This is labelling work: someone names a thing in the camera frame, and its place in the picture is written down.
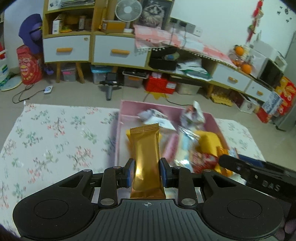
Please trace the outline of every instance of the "yellow star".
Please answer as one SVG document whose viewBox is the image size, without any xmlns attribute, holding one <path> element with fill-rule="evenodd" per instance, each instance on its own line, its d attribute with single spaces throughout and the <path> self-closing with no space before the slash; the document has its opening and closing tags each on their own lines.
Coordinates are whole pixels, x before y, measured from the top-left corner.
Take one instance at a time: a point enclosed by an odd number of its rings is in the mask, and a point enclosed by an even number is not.
<svg viewBox="0 0 296 241">
<path fill-rule="evenodd" d="M 158 100 L 160 97 L 163 97 L 163 98 L 167 98 L 168 96 L 166 94 L 163 94 L 163 93 L 157 93 L 157 92 L 148 92 L 148 91 L 145 91 L 146 93 L 149 93 L 149 94 L 152 94 L 154 99 Z"/>
</svg>

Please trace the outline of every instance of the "floral tablecloth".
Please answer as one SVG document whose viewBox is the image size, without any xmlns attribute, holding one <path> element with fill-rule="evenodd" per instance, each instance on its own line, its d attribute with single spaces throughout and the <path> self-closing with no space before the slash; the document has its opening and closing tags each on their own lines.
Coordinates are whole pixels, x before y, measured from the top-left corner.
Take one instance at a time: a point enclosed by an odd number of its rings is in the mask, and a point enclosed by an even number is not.
<svg viewBox="0 0 296 241">
<path fill-rule="evenodd" d="M 26 104 L 0 153 L 0 223 L 18 234 L 15 205 L 83 169 L 113 166 L 118 109 Z M 217 119 L 229 146 L 264 160 L 244 126 Z"/>
</svg>

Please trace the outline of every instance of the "black microwave door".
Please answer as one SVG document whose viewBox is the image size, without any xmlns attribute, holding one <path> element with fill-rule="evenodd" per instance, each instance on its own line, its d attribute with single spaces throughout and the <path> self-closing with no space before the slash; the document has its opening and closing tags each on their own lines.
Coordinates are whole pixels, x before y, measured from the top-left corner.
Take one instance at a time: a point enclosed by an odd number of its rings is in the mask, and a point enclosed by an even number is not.
<svg viewBox="0 0 296 241">
<path fill-rule="evenodd" d="M 260 80 L 269 86 L 276 88 L 280 84 L 283 72 L 270 59 L 266 62 L 265 68 L 261 73 Z"/>
</svg>

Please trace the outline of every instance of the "grey ribbed plate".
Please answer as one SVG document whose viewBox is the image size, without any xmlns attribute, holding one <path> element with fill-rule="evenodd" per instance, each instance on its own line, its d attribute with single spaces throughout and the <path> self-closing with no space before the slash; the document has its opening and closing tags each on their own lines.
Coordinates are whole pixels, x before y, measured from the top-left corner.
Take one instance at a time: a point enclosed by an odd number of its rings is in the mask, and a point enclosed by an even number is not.
<svg viewBox="0 0 296 241">
<path fill-rule="evenodd" d="M 101 210 L 93 223 L 81 233 L 65 241 L 99 240 L 198 240 L 230 241 L 211 229 L 196 211 L 182 209 L 173 200 L 122 200 L 113 209 Z M 261 239 L 277 241 L 275 237 Z"/>
</svg>

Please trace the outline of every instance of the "pink and white checkered cloth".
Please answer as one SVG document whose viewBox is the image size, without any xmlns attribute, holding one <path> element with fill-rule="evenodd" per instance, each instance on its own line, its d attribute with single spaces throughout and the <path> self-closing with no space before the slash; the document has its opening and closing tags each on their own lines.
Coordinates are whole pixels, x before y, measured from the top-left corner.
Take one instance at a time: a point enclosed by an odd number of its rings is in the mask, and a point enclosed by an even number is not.
<svg viewBox="0 0 296 241">
<path fill-rule="evenodd" d="M 172 34 L 162 29 L 150 28 L 141 25 L 134 25 L 137 49 L 153 49 L 167 47 L 168 45 L 184 49 L 200 56 L 211 58 L 218 62 L 223 62 L 232 67 L 236 66 L 230 58 L 211 45 L 202 43 L 193 34 L 180 31 Z"/>
</svg>

